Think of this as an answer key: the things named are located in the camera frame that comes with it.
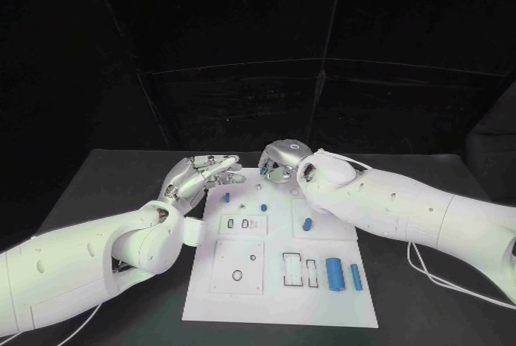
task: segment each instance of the white board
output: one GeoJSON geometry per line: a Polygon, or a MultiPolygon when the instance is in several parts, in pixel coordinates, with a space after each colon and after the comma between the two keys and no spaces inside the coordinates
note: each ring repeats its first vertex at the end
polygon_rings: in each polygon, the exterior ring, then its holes
{"type": "Polygon", "coordinates": [[[295,182],[269,182],[258,169],[240,173],[247,183],[220,186],[208,194],[209,226],[205,244],[196,249],[184,320],[378,327],[354,226],[307,207],[295,182]],[[313,219],[310,231],[303,230],[306,218],[313,219]],[[230,219],[234,228],[228,228],[230,219]],[[260,227],[243,228],[244,219],[261,221],[260,227]],[[331,291],[328,284],[325,262],[333,257],[344,267],[346,290],[341,292],[331,291]],[[351,264],[358,264],[364,291],[354,288],[351,264]],[[286,285],[286,272],[302,286],[286,285]]]}

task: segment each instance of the table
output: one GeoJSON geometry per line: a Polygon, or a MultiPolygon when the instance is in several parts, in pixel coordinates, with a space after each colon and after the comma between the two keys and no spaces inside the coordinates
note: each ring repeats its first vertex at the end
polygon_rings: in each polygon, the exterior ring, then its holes
{"type": "MultiPolygon", "coordinates": [[[[234,153],[241,156],[244,167],[257,166],[260,152],[234,153]]],[[[202,154],[209,152],[94,150],[38,234],[139,209],[156,199],[163,178],[178,161],[202,154]]],[[[449,192],[488,200],[456,155],[346,156],[449,192]]],[[[205,202],[189,215],[202,217],[204,207],[205,202]]],[[[380,329],[182,321],[196,251],[184,246],[171,270],[104,303],[67,346],[512,345],[515,311],[434,285],[408,265],[405,242],[362,230],[358,233],[380,329]]],[[[506,301],[495,285],[469,264],[427,247],[421,247],[421,254],[433,273],[506,301]]],[[[91,311],[25,333],[9,345],[57,345],[90,314],[91,311]]]]}

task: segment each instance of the cable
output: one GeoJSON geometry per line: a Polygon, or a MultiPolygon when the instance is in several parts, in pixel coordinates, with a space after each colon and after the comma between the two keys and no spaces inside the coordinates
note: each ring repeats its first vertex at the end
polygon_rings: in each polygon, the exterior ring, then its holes
{"type": "Polygon", "coordinates": [[[94,317],[94,314],[97,313],[97,310],[100,309],[100,306],[103,304],[100,303],[100,305],[97,306],[94,312],[90,315],[90,318],[84,321],[84,324],[81,325],[81,327],[75,330],[75,332],[68,336],[67,340],[58,345],[62,346],[65,344],[65,342],[75,336],[75,334],[81,331],[81,329],[87,326],[88,321],[91,320],[91,318],[94,317]]]}
{"type": "Polygon", "coordinates": [[[333,156],[336,158],[341,158],[342,160],[345,161],[349,161],[349,162],[355,162],[358,165],[361,165],[365,169],[374,169],[371,166],[368,166],[365,163],[362,162],[358,162],[356,160],[354,160],[354,158],[349,158],[346,156],[341,156],[339,154],[333,154],[332,152],[326,152],[326,150],[323,150],[320,148],[320,150],[318,152],[322,152],[323,154],[329,155],[329,156],[333,156]]]}
{"type": "Polygon", "coordinates": [[[22,333],[18,333],[6,341],[2,341],[0,346],[5,345],[16,336],[21,336],[21,335],[22,335],[22,333]]]}
{"type": "Polygon", "coordinates": [[[482,300],[486,300],[488,302],[491,303],[495,303],[496,305],[499,306],[504,306],[506,307],[508,309],[512,309],[512,310],[516,310],[516,306],[509,304],[509,303],[505,303],[504,301],[499,301],[499,300],[495,300],[492,298],[489,298],[488,296],[483,296],[480,294],[478,294],[476,292],[467,290],[466,288],[462,288],[460,286],[457,286],[456,284],[453,284],[450,281],[444,280],[443,278],[437,277],[436,275],[433,275],[430,272],[429,272],[429,269],[427,269],[427,265],[426,265],[426,262],[423,261],[423,257],[421,257],[421,254],[420,254],[420,250],[417,248],[417,245],[413,243],[413,242],[408,242],[408,247],[407,247],[407,259],[408,259],[408,263],[411,264],[411,266],[423,273],[427,275],[427,277],[430,278],[430,280],[433,281],[433,283],[439,284],[440,286],[443,286],[443,288],[449,288],[452,290],[456,290],[457,292],[463,292],[465,294],[469,294],[475,297],[478,297],[479,299],[482,300]],[[413,264],[413,261],[411,261],[411,246],[414,247],[414,249],[417,250],[417,257],[420,259],[420,263],[421,263],[421,266],[423,266],[423,269],[420,269],[414,264],[413,264]]]}

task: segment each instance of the white robotic arm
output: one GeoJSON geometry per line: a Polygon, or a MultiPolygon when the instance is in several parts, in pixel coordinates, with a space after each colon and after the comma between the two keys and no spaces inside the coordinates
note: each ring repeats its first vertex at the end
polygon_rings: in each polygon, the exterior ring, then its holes
{"type": "Polygon", "coordinates": [[[332,213],[380,236],[459,257],[516,303],[516,208],[440,191],[364,164],[361,171],[349,161],[323,150],[313,154],[303,143],[283,140],[269,145],[260,172],[279,183],[296,178],[320,213],[332,213]]]}
{"type": "Polygon", "coordinates": [[[140,210],[48,232],[0,254],[0,336],[67,320],[172,267],[182,244],[204,239],[204,221],[185,213],[208,188],[246,181],[233,173],[238,160],[184,159],[140,210]]]}

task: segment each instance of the small blue part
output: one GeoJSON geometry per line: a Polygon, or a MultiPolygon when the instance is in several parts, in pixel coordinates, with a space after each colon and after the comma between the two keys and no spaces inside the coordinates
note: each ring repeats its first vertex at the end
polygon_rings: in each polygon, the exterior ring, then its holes
{"type": "Polygon", "coordinates": [[[331,284],[331,290],[339,292],[346,290],[345,287],[345,275],[342,274],[342,264],[339,258],[326,259],[326,273],[328,283],[331,284]]]}
{"type": "Polygon", "coordinates": [[[358,273],[356,264],[352,264],[352,274],[354,274],[355,290],[361,292],[364,289],[362,289],[361,274],[358,273]]]}
{"type": "Polygon", "coordinates": [[[312,218],[305,220],[303,230],[307,232],[312,229],[312,218]]]}

